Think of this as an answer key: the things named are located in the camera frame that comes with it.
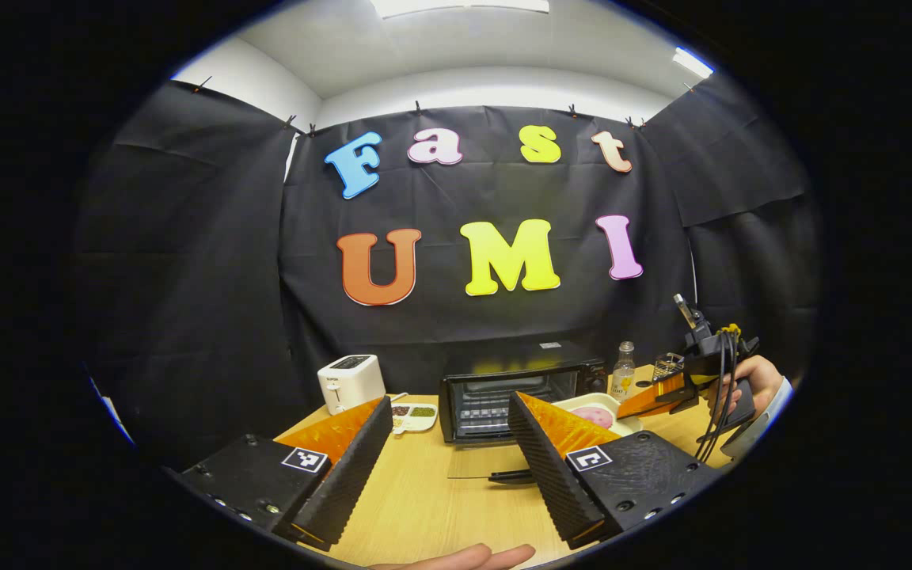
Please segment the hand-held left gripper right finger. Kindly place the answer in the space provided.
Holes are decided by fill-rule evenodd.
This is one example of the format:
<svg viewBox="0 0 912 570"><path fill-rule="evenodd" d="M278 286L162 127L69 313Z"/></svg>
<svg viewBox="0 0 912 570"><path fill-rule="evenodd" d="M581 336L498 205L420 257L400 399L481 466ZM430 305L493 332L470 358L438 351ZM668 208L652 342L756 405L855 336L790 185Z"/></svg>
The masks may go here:
<svg viewBox="0 0 912 570"><path fill-rule="evenodd" d="M509 428L572 549L635 534L723 476L652 432L620 436L522 392Z"/></svg>

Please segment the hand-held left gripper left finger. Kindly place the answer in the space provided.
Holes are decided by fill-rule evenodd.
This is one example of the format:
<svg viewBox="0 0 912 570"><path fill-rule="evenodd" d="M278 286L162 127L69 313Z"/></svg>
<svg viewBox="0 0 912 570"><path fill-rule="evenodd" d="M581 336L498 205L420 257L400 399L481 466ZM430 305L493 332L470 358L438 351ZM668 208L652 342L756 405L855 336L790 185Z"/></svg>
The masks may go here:
<svg viewBox="0 0 912 570"><path fill-rule="evenodd" d="M279 438L243 435L180 480L244 522L327 552L343 537L392 429L390 398L373 398Z"/></svg>

